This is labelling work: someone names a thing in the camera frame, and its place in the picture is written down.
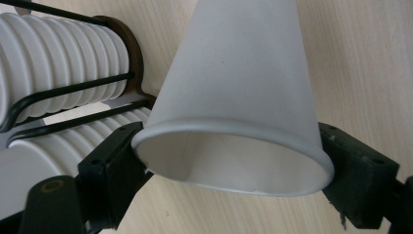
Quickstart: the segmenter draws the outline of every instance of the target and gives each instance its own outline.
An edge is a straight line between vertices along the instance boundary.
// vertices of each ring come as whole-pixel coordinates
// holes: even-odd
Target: black plastic holder
[[[107,21],[102,20],[102,19],[90,18],[90,17],[79,15],[79,14],[67,12],[61,9],[44,6],[44,5],[37,4],[37,3],[21,1],[21,0],[0,0],[0,3],[14,6],[14,7],[24,8],[24,9],[35,11],[35,12],[46,13],[49,15],[57,16],[57,17],[67,18],[71,20],[78,20],[78,21],[83,21],[83,22],[92,23],[96,25],[108,26]],[[17,119],[19,115],[22,113],[22,111],[28,106],[32,105],[33,103],[36,103],[38,101],[48,99],[48,98],[55,98],[55,97],[59,97],[63,95],[72,94],[78,91],[84,91],[86,89],[90,89],[90,88],[94,88],[94,87],[98,87],[102,85],[107,85],[107,84],[122,81],[122,80],[131,79],[133,77],[134,77],[134,74],[132,72],[129,72],[126,74],[111,76],[107,78],[99,78],[98,80],[93,80],[93,81],[88,81],[88,82],[84,82],[80,84],[47,90],[47,91],[35,93],[30,96],[24,97],[21,100],[14,103],[12,107],[9,109],[4,122],[0,125],[0,133],[6,133],[13,127],[23,125],[28,122],[34,121],[34,120],[42,119],[42,118],[45,118],[51,115],[55,115],[55,114],[58,114],[58,113],[61,113],[67,110],[67,109],[63,109],[57,113],[47,113],[43,116],[35,117],[35,118],[29,117],[25,121],[21,123],[17,123]]]

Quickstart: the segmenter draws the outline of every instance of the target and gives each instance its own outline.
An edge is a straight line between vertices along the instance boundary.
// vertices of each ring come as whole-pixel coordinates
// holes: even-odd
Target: stacked paper cup
[[[129,71],[124,42],[104,26],[6,13],[0,35],[0,124],[14,103],[31,94]],[[125,87],[120,81],[46,99],[27,107],[18,121],[116,98]]]
[[[37,182],[59,175],[75,176],[77,165],[121,126],[142,121],[150,110],[140,108],[48,136],[19,139],[0,152],[0,219],[24,208]]]

